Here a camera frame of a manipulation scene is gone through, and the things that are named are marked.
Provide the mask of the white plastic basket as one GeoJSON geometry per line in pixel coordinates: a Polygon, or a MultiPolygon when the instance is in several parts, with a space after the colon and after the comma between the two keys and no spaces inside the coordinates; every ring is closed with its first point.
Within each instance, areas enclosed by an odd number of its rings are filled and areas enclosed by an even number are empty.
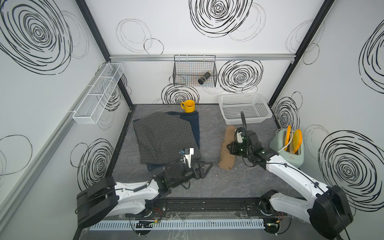
{"type": "Polygon", "coordinates": [[[258,93],[219,95],[218,103],[228,126],[242,124],[241,112],[247,124],[262,123],[273,115],[263,95],[258,93]]]}

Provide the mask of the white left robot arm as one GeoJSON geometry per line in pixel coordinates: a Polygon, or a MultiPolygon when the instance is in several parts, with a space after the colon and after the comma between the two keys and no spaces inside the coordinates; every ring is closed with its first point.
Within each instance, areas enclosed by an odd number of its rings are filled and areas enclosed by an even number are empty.
{"type": "Polygon", "coordinates": [[[172,189],[189,184],[191,179],[204,179],[213,167],[212,162],[174,161],[162,173],[146,182],[120,183],[105,177],[77,195],[77,225],[79,229],[91,227],[105,217],[121,214],[140,215],[151,212],[154,200],[171,194],[172,189]]]}

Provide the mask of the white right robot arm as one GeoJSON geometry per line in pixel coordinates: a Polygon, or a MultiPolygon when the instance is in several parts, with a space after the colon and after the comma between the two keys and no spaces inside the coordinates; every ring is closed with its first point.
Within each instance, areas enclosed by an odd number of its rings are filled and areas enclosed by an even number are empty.
{"type": "Polygon", "coordinates": [[[262,147],[253,131],[240,127],[233,137],[234,141],[227,145],[231,155],[247,159],[250,167],[260,166],[278,176],[302,195],[298,199],[270,190],[259,201],[259,209],[265,216],[284,212],[310,223],[328,240],[342,239],[341,233],[347,231],[354,218],[346,193],[340,187],[317,181],[275,150],[262,147]]]}

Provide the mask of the grey polka dot skirt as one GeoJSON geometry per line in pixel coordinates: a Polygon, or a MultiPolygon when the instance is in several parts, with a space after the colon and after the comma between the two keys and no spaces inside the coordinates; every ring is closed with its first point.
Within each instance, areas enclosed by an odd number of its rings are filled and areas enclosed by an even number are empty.
{"type": "Polygon", "coordinates": [[[142,164],[164,165],[176,160],[180,151],[193,148],[193,160],[201,159],[192,125],[180,115],[155,112],[134,121],[142,164]]]}

